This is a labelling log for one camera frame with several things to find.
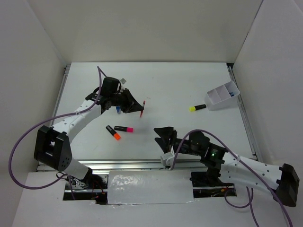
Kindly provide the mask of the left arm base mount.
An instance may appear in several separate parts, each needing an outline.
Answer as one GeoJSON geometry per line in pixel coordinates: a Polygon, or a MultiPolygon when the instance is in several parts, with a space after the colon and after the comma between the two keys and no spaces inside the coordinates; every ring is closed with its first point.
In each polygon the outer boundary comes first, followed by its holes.
{"type": "Polygon", "coordinates": [[[103,183],[94,180],[91,185],[86,185],[74,177],[66,178],[63,201],[92,201],[98,205],[107,205],[108,175],[101,177],[103,183]]]}

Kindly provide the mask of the red pen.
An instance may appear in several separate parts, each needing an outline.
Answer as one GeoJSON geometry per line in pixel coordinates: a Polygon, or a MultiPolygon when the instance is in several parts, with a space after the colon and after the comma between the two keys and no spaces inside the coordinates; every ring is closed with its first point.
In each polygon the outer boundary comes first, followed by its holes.
{"type": "Polygon", "coordinates": [[[143,101],[143,109],[142,109],[141,112],[140,112],[140,116],[139,116],[140,118],[141,118],[142,115],[143,115],[145,103],[146,103],[146,100],[143,101]]]}

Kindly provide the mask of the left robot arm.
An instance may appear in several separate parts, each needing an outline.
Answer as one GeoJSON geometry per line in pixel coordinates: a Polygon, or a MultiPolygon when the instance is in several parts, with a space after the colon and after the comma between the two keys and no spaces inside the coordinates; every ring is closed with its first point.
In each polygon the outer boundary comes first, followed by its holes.
{"type": "Polygon", "coordinates": [[[118,79],[106,77],[102,81],[101,90],[89,94],[71,116],[51,127],[42,126],[38,130],[34,158],[76,178],[77,184],[83,189],[96,184],[104,187],[105,181],[101,176],[93,174],[91,168],[72,157],[71,143],[91,121],[116,106],[119,106],[125,114],[144,110],[130,91],[122,88],[118,79]]]}

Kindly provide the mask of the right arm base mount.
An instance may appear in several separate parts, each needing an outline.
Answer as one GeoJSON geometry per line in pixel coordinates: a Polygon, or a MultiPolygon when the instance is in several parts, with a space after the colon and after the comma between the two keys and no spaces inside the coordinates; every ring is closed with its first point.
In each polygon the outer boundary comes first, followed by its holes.
{"type": "Polygon", "coordinates": [[[217,198],[236,196],[234,184],[223,183],[218,179],[210,179],[207,172],[191,172],[190,181],[193,186],[194,198],[217,198]]]}

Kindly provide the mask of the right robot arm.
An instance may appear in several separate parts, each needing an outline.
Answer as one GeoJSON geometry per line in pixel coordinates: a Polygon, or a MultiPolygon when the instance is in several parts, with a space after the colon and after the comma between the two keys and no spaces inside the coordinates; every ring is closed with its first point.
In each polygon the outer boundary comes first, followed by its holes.
{"type": "Polygon", "coordinates": [[[231,152],[224,144],[213,144],[210,134],[203,130],[192,130],[184,139],[178,138],[173,127],[154,128],[154,132],[158,135],[155,141],[164,153],[161,162],[165,167],[174,168],[178,154],[197,156],[208,168],[209,184],[241,184],[268,192],[284,206],[296,206],[300,179],[293,166],[275,166],[245,158],[231,152]]]}

